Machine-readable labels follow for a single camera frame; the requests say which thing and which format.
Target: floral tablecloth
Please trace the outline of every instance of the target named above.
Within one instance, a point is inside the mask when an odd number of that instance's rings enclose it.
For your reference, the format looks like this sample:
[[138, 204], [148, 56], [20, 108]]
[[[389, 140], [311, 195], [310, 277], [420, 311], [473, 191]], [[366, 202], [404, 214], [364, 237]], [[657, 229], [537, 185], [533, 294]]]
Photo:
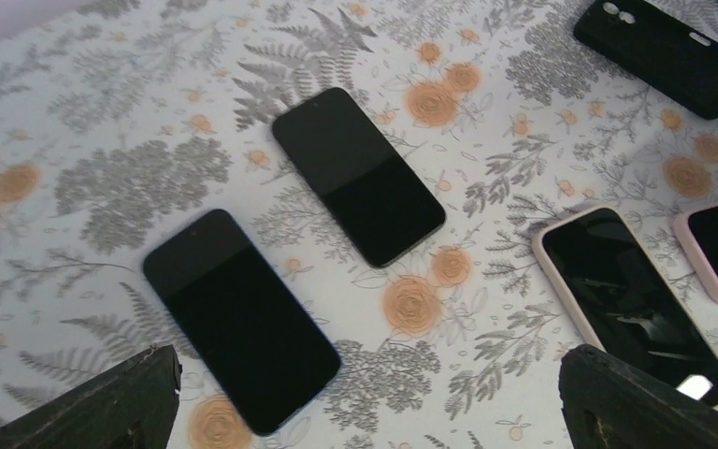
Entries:
[[[718, 39], [717, 2], [657, 5]], [[557, 373], [582, 339], [530, 240], [589, 201], [622, 211], [718, 353], [718, 306], [669, 227], [718, 199], [718, 121], [578, 44], [586, 6], [101, 0], [1, 42], [0, 426], [172, 343], [170, 448], [569, 447]], [[369, 268], [269, 134], [329, 86], [448, 212], [389, 269]], [[241, 423], [141, 276], [151, 248], [211, 208], [237, 218], [344, 360], [270, 438]]]

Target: black phone case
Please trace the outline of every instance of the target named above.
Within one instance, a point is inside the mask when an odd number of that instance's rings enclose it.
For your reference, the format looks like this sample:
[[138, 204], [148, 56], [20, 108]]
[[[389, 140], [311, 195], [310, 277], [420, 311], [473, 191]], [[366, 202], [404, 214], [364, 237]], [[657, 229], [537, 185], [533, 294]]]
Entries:
[[718, 118], [718, 42], [708, 36], [642, 0], [596, 0], [574, 36], [698, 116]]

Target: orange rose print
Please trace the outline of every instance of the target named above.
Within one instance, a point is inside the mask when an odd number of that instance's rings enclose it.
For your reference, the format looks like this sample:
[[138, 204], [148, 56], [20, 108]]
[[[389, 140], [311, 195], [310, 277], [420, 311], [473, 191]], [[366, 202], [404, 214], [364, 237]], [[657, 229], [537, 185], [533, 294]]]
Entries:
[[425, 42], [417, 52], [420, 53], [420, 61], [429, 64], [435, 64], [441, 56], [441, 50], [433, 42]]
[[682, 118], [675, 110], [663, 109], [662, 113], [659, 114], [659, 118], [662, 120], [662, 125], [667, 129], [672, 129], [673, 131], [681, 129]]
[[577, 124], [578, 121], [577, 115], [568, 109], [563, 109], [562, 111], [560, 111], [560, 118], [563, 120], [563, 123], [569, 126]]
[[698, 136], [695, 138], [695, 151], [704, 162], [718, 163], [718, 137], [714, 134]]
[[367, 14], [367, 8], [361, 3], [351, 3], [349, 10], [351, 11], [351, 14], [356, 16], [357, 19], [361, 19]]
[[210, 124], [210, 120], [208, 120], [208, 117], [205, 117], [202, 114], [194, 115], [191, 120], [186, 124], [190, 125], [194, 129], [194, 134], [216, 134], [216, 131], [213, 131], [213, 125]]
[[418, 123], [442, 126], [452, 122], [458, 105], [447, 89], [434, 82], [421, 82], [406, 91], [406, 107]]
[[442, 246], [431, 260], [431, 269], [440, 285], [458, 285], [468, 279], [472, 262], [463, 250], [453, 246]]
[[445, 85], [453, 92], [470, 92], [481, 83], [480, 70], [471, 64], [455, 64], [447, 69]]
[[251, 432], [232, 402], [218, 395], [206, 399], [191, 413], [188, 442], [193, 449], [248, 449]]
[[403, 276], [387, 287], [382, 305], [389, 324], [412, 337], [423, 335], [441, 318], [434, 287], [419, 276]]
[[10, 166], [0, 174], [0, 202], [13, 203], [29, 196], [39, 184], [39, 168], [24, 163]]
[[563, 195], [566, 196], [574, 196], [576, 191], [574, 190], [574, 186], [571, 185], [571, 181], [568, 180], [562, 180], [557, 183], [558, 186], [560, 186], [560, 192], [563, 193]]
[[587, 111], [591, 117], [604, 117], [604, 102], [591, 101]]
[[461, 36], [462, 44], [477, 44], [481, 41], [481, 37], [478, 36], [475, 30], [470, 30], [469, 28], [461, 30], [459, 35]]
[[677, 156], [662, 166], [670, 187], [683, 196], [700, 198], [711, 190], [711, 174], [698, 161]]

